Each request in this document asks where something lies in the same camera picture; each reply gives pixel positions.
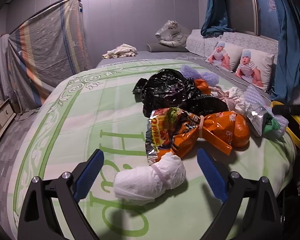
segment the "bed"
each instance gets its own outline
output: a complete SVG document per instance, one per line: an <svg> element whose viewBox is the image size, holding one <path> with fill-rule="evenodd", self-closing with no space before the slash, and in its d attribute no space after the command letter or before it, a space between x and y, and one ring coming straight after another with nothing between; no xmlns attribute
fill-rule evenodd
<svg viewBox="0 0 300 240"><path fill-rule="evenodd" d="M105 163L79 206L101 240L200 239L221 207L196 162L195 154L201 147L244 178L267 176L276 195L289 183L296 150L288 134L280 140L251 136L248 147L234 150L230 156L199 139L183 161L185 183L141 207L119 202L112 188L115 174L147 165L148 119L143 116L142 103L132 94L136 82L162 68L179 70L187 64L218 73L223 89L236 84L192 53L161 57L168 55L142 52L134 58L107 59L96 69L64 80L50 94L20 147L10 177L7 210L15 237L32 177L57 178L86 161L96 148L105 153ZM53 204L65 237L73 239L58 201ZM243 201L229 236L236 233L246 205Z"/></svg>

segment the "black plastic bag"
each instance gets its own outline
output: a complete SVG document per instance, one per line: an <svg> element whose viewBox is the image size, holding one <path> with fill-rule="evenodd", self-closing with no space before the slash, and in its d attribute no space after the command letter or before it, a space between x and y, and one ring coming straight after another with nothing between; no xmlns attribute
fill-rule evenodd
<svg viewBox="0 0 300 240"><path fill-rule="evenodd" d="M140 79L133 90L140 93L143 114L150 117L151 112L160 108L179 107L196 115L207 115L227 111L225 102L204 95L196 88L193 79L186 79L173 69L162 69L145 83Z"/></svg>

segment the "blue curtain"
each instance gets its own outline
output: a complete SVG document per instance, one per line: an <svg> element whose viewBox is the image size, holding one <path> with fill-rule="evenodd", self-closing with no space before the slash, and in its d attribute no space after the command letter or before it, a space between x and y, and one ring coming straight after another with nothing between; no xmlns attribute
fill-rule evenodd
<svg viewBox="0 0 300 240"><path fill-rule="evenodd" d="M300 84L300 12L291 0L274 0L279 19L279 52L273 100L291 100Z"/></svg>
<svg viewBox="0 0 300 240"><path fill-rule="evenodd" d="M228 15L225 0L208 0L206 21L201 28L201 35L222 34L232 32L228 28Z"/></svg>

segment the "gray bed sheet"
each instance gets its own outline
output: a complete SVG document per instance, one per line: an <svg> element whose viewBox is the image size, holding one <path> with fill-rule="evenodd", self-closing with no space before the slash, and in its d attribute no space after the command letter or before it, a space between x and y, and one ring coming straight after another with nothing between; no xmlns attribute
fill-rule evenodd
<svg viewBox="0 0 300 240"><path fill-rule="evenodd" d="M201 57L199 55L193 54L191 52L149 52L149 51L139 51L135 57L122 57L122 58L110 58L110 59L102 59L97 67L107 65L107 64L115 64L119 62L126 62L131 60L142 60L142 59L180 59L187 60L193 63L196 63L200 66L207 68L208 70L216 73L217 75L225 78L229 82L231 82L234 86L239 87L242 90L246 90L246 88L250 85L248 82L236 77L234 73L218 69L207 63L205 57ZM262 90L258 89L261 95L266 98L269 98L269 95Z"/></svg>

